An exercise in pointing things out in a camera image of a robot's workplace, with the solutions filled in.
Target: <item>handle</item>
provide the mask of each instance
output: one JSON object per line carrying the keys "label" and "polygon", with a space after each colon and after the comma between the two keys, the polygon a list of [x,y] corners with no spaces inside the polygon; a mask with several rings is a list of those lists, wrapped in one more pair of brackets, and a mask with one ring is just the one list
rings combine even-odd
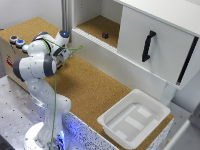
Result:
{"label": "handle", "polygon": [[156,35],[156,32],[150,31],[149,35],[146,38],[145,45],[144,45],[144,51],[142,54],[142,62],[145,62],[150,58],[150,56],[148,55],[149,47],[151,44],[151,38],[154,37],[155,35]]}

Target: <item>brown work surface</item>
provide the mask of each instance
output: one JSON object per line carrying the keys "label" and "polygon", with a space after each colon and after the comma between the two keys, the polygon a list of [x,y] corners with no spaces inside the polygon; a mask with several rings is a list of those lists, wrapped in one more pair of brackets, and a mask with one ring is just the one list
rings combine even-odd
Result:
{"label": "brown work surface", "polygon": [[[120,25],[105,17],[98,16],[77,26],[81,30],[97,37],[98,39],[117,48]],[[102,33],[108,33],[108,38],[104,39]]]}
{"label": "brown work surface", "polygon": [[[59,29],[37,17],[1,31],[0,36],[9,42],[11,35],[18,35],[19,38],[30,43],[39,32],[43,31],[55,37]],[[56,72],[56,78],[57,93],[65,95],[72,101],[71,112],[120,150],[123,149],[104,133],[97,118],[127,95],[131,89],[77,56],[71,57],[66,65]],[[53,77],[45,78],[45,80],[54,87]],[[169,115],[137,150],[146,149],[172,119],[173,116]]]}

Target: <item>door handle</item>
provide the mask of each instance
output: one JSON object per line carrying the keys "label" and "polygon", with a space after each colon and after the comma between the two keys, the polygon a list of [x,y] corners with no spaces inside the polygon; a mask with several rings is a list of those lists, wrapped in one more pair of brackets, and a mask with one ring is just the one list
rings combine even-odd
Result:
{"label": "door handle", "polygon": [[146,38],[145,45],[144,45],[144,51],[142,54],[142,62],[145,62],[150,58],[150,56],[148,55],[149,47],[151,44],[151,38],[154,37],[155,35],[156,35],[156,32],[150,31],[149,35]]}

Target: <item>empty white container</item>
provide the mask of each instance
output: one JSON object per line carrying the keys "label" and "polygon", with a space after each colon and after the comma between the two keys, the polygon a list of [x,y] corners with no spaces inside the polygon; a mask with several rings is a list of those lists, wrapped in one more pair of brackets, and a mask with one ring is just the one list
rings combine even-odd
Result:
{"label": "empty white container", "polygon": [[98,118],[105,133],[126,149],[137,148],[170,109],[136,89]]}

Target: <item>white robotic arm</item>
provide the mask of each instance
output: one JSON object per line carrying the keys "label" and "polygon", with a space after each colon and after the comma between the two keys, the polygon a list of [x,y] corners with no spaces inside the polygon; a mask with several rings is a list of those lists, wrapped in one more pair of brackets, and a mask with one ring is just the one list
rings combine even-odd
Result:
{"label": "white robotic arm", "polygon": [[[55,108],[54,90],[43,78],[55,74],[57,69],[56,64],[58,63],[57,58],[64,62],[70,57],[71,51],[63,48],[66,47],[68,41],[69,34],[66,31],[59,31],[55,39],[47,32],[41,32],[28,46],[27,53],[29,57],[18,59],[13,64],[14,74],[26,82],[33,102],[47,108],[44,125],[36,137],[38,141],[37,145],[39,145],[41,150],[49,150]],[[59,94],[56,94],[56,98],[57,111],[53,133],[54,148],[56,150],[65,150],[67,143],[63,134],[62,114],[70,110],[71,101]]]}

